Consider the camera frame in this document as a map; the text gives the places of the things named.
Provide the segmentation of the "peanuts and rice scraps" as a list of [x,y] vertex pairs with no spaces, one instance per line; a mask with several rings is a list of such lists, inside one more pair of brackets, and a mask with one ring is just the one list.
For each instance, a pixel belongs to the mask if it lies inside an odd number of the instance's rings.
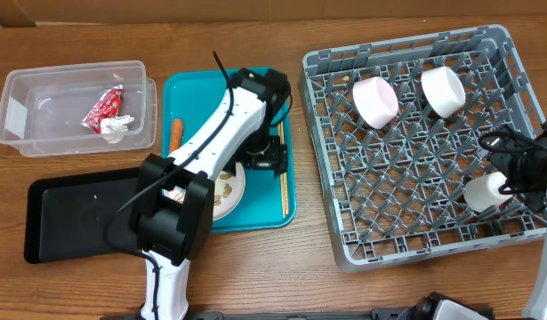
[[[213,205],[221,205],[222,201],[226,199],[232,192],[233,187],[230,184],[230,180],[233,176],[227,172],[221,172],[215,181],[214,186],[214,201]],[[178,203],[183,203],[185,197],[185,191],[179,187],[175,187],[169,192],[169,197]]]

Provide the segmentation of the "pink bowl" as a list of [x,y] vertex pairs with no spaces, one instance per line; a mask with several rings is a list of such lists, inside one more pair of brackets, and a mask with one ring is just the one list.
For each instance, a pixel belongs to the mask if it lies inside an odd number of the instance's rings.
[[352,98],[360,117],[375,129],[382,129],[398,113],[394,89],[379,76],[354,83]]

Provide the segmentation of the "white napkin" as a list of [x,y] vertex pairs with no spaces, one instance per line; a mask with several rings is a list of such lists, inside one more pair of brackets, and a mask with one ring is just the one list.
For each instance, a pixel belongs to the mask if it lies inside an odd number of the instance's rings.
[[128,126],[133,121],[134,118],[130,115],[103,118],[101,120],[101,135],[103,139],[110,144],[120,142],[128,131]]

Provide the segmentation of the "red snack wrapper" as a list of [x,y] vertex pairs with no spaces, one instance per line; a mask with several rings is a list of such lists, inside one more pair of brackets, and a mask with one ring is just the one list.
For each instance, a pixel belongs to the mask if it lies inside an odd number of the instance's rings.
[[101,121],[115,117],[123,105],[123,88],[118,85],[106,90],[82,121],[82,126],[101,133]]

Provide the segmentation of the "white bowl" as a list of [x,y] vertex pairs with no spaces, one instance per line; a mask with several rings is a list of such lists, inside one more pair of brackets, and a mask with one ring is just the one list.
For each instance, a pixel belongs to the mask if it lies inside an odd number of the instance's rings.
[[463,84],[449,67],[424,71],[421,84],[423,94],[433,111],[443,118],[449,118],[465,103]]

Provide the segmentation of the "white cup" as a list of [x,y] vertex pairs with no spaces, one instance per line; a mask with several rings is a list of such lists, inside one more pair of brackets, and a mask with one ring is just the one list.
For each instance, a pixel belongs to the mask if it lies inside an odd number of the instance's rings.
[[465,184],[464,201],[475,212],[483,212],[490,206],[499,206],[511,198],[511,195],[499,192],[499,187],[506,180],[501,172],[492,172],[472,179]]

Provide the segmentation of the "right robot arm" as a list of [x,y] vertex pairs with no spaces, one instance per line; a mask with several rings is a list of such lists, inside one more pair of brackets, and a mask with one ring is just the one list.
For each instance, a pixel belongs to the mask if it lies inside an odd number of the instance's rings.
[[503,195],[520,195],[533,213],[541,213],[546,228],[543,253],[534,290],[522,311],[524,319],[547,320],[547,119],[542,132],[528,138],[505,125],[478,139],[487,160],[506,177],[498,188]]

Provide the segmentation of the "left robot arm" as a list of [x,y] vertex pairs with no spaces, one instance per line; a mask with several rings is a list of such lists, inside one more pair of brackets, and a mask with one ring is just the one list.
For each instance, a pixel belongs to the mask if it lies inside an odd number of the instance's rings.
[[287,147],[270,129],[291,95],[285,74],[241,68],[226,78],[219,107],[183,146],[141,164],[129,228],[148,262],[142,319],[187,314],[189,264],[209,237],[220,173],[235,172],[236,164],[275,176],[286,172]]

